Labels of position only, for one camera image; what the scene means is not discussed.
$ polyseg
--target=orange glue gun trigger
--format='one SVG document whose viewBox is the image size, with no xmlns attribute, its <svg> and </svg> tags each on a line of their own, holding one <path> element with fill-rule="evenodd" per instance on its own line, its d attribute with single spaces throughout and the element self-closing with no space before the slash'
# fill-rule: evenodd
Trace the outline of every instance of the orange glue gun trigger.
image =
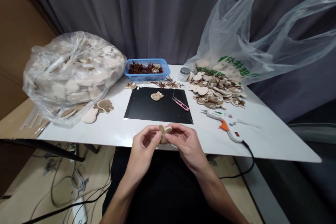
<svg viewBox="0 0 336 224">
<path fill-rule="evenodd" d="M 225 131 L 229 131 L 229 128 L 226 125 L 226 122 L 224 120 L 222 120 L 222 125 L 219 126 L 219 128 L 221 128 L 222 130 L 225 130 Z"/>
</svg>

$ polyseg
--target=silver lid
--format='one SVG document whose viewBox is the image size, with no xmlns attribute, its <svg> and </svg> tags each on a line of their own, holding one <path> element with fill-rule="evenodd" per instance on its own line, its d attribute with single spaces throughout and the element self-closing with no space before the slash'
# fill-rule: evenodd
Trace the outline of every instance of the silver lid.
<svg viewBox="0 0 336 224">
<path fill-rule="evenodd" d="M 190 69 L 183 67 L 183 68 L 181 68 L 180 73 L 181 74 L 190 74 Z"/>
</svg>

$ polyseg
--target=hand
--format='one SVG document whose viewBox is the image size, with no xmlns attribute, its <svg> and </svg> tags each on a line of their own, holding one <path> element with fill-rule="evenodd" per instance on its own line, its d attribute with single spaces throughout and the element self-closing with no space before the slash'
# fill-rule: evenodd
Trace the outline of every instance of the hand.
<svg viewBox="0 0 336 224">
<path fill-rule="evenodd" d="M 187 167 L 197 176 L 210 167 L 194 129 L 181 124 L 169 124 L 172 127 L 166 139 L 175 145 Z"/>
<path fill-rule="evenodd" d="M 139 183 L 150 166 L 153 153 L 161 140 L 159 126 L 147 126 L 133 137 L 131 154 L 125 175 Z"/>
</svg>

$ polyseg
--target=small glass jar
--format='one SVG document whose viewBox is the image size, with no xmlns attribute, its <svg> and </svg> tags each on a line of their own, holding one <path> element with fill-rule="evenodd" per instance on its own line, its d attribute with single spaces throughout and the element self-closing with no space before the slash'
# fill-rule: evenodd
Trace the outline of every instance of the small glass jar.
<svg viewBox="0 0 336 224">
<path fill-rule="evenodd" d="M 181 82 L 186 82 L 190 74 L 190 69 L 187 67 L 182 67 L 180 69 L 180 74 L 178 75 L 178 80 Z"/>
</svg>

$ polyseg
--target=white glue gun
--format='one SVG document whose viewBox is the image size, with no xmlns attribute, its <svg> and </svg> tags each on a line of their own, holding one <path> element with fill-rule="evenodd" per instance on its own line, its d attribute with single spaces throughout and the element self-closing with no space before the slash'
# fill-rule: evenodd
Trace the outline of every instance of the white glue gun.
<svg viewBox="0 0 336 224">
<path fill-rule="evenodd" d="M 240 119 L 234 119 L 232 118 L 232 115 L 227 115 L 226 113 L 222 113 L 218 111 L 210 111 L 210 110 L 201 110 L 201 111 L 205 112 L 205 114 L 208 117 L 221 121 L 222 125 L 219 126 L 219 128 L 227 131 L 230 139 L 236 143 L 241 143 L 243 141 L 239 133 L 236 132 L 234 129 L 234 126 L 236 125 L 236 123 L 241 123 L 241 124 L 245 124 L 251 127 L 260 128 L 260 126 L 258 125 L 253 125 L 253 124 L 247 123 Z"/>
</svg>

